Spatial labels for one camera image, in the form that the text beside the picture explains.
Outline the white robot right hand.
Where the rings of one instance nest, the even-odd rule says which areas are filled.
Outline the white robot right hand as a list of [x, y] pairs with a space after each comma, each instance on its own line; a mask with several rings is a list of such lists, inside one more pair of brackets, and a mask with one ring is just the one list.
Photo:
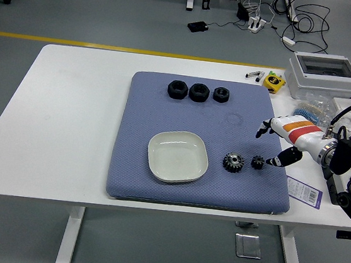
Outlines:
[[274, 167], [286, 167], [301, 160], [307, 152], [317, 163], [321, 163], [325, 153], [334, 139], [325, 139], [325, 134], [318, 126], [301, 115], [274, 117], [264, 120], [256, 132], [256, 138], [269, 132], [276, 133], [285, 139], [291, 147], [283, 150], [277, 156], [265, 160]]

